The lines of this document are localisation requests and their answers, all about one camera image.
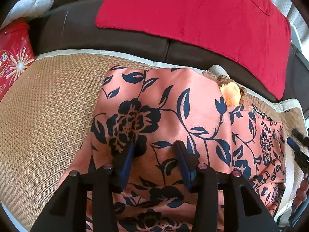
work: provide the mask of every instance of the red fabric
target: red fabric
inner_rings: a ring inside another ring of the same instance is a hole
[[[270,0],[105,0],[95,24],[219,53],[282,98],[291,33],[288,20]]]
[[[0,101],[34,61],[28,28],[21,18],[0,31]]]

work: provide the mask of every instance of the screw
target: screw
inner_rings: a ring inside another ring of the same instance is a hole
[[[205,170],[207,168],[207,165],[205,163],[200,163],[200,164],[198,164],[198,168]]]
[[[240,173],[239,171],[237,171],[237,170],[234,170],[234,171],[233,171],[233,176],[235,176],[235,177],[240,177],[240,176],[241,176],[241,173]]]
[[[106,164],[104,164],[103,168],[104,168],[105,170],[110,170],[110,169],[113,168],[113,165],[112,165],[111,163],[106,163]]]
[[[78,174],[78,172],[76,170],[72,170],[70,173],[69,173],[69,176],[71,177],[76,177]]]

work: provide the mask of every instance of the yellow fuzzy object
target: yellow fuzzy object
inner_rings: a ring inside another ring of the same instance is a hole
[[[227,106],[238,106],[241,98],[240,90],[237,84],[229,82],[220,87],[224,101]]]

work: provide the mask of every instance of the red snack bag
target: red snack bag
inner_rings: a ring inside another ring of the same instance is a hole
[[[0,31],[0,101],[34,61],[28,28],[25,20],[19,18]]]

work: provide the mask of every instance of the pink floral cloth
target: pink floral cloth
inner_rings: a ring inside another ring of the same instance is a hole
[[[107,73],[91,131],[68,172],[87,173],[110,163],[126,142],[136,146],[129,183],[113,194],[119,231],[189,232],[197,194],[182,184],[172,144],[218,172],[240,171],[271,214],[285,181],[281,122],[242,106],[227,107],[216,82],[191,69],[136,70],[114,66]],[[87,229],[92,230],[91,193]],[[223,229],[219,192],[218,229]]]

